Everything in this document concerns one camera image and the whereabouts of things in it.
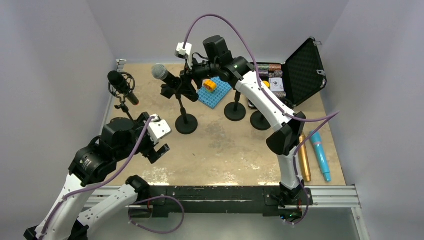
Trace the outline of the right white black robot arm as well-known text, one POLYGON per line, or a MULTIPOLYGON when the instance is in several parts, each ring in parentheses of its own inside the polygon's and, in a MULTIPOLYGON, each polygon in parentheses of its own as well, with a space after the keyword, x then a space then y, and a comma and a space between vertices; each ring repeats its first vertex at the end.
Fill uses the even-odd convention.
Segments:
POLYGON ((296 149, 300 144, 306 116, 301 112, 295 113, 263 86, 253 64, 242 56, 233 57, 223 37, 209 37, 204 40, 203 46, 207 60, 198 63, 192 59, 192 45, 178 43, 175 55, 187 61, 184 77, 190 83, 195 82, 198 87, 202 86, 205 79, 219 77, 254 104, 274 131, 266 144, 278 158, 281 172, 280 196, 284 202, 294 203, 300 198, 302 190, 296 149))

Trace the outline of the black stand with shock mount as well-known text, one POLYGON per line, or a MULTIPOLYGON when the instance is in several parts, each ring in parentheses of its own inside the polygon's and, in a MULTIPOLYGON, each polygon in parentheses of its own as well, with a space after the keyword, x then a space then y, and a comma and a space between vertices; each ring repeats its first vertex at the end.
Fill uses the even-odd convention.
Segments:
POLYGON ((259 110, 255 111, 251 115, 250 124, 253 128, 259 131, 266 131, 271 128, 271 125, 259 110))

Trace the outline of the black round-base mic stand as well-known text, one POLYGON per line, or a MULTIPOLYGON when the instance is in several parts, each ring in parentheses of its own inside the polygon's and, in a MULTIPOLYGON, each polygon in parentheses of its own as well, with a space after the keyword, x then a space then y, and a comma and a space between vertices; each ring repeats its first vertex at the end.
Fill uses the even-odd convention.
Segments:
POLYGON ((246 108, 240 103, 241 93, 235 92, 234 101, 228 103, 224 108, 225 117, 233 122, 241 121, 246 116, 246 108))

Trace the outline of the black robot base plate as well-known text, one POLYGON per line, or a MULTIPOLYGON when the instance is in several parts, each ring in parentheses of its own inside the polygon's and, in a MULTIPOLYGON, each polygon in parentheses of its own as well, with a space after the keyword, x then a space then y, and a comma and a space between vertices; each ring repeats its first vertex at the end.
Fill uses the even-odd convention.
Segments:
POLYGON ((136 192, 136 206, 145 206, 154 218, 167 218, 172 213, 189 214, 260 214, 297 220, 303 207, 314 201, 310 188, 288 190, 271 186, 157 186, 138 175, 125 184, 136 192))

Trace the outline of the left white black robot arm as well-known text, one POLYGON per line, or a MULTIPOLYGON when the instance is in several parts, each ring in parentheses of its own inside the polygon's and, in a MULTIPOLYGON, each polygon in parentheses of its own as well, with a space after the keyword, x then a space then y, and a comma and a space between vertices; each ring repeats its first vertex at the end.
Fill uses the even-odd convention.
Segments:
POLYGON ((119 175, 118 162, 141 154, 151 164, 169 151, 168 145, 155 150, 171 133, 166 120, 142 113, 132 120, 116 117, 102 133, 80 149, 71 162, 61 192, 45 219, 24 233, 27 240, 87 240, 107 218, 127 205, 142 205, 150 197, 150 185, 138 175, 130 176, 111 196, 85 210, 94 191, 107 185, 110 174, 119 175))

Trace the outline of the black silver-grille microphone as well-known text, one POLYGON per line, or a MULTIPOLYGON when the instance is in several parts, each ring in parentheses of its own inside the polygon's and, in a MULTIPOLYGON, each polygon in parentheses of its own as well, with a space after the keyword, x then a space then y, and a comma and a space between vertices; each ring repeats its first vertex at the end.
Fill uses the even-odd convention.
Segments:
POLYGON ((164 82, 165 86, 168 88, 171 88, 175 91, 180 91, 183 89, 183 80, 180 77, 176 77, 170 73, 162 64, 153 65, 151 68, 151 74, 155 79, 164 82))

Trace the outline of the gold handheld microphone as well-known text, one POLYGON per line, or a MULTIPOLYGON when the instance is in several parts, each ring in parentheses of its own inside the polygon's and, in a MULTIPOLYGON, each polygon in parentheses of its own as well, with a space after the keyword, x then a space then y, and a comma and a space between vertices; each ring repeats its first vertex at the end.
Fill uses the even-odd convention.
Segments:
POLYGON ((305 143, 303 143, 303 145, 300 146, 298 156, 299 156, 300 168, 301 168, 303 179, 305 182, 311 182, 312 173, 310 169, 308 152, 307 152, 305 143))

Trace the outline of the blue handheld microphone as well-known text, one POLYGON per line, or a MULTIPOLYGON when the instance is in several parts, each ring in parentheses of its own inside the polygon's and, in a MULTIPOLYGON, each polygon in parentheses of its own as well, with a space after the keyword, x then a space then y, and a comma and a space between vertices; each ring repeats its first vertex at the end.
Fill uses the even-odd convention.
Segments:
POLYGON ((321 174, 323 175, 323 178, 325 182, 331 182, 331 171, 330 167, 327 161, 327 156, 325 154, 325 150, 323 147, 323 142, 320 133, 317 131, 313 134, 313 131, 309 132, 310 136, 310 142, 313 146, 315 156, 318 162, 318 165, 320 167, 321 174))

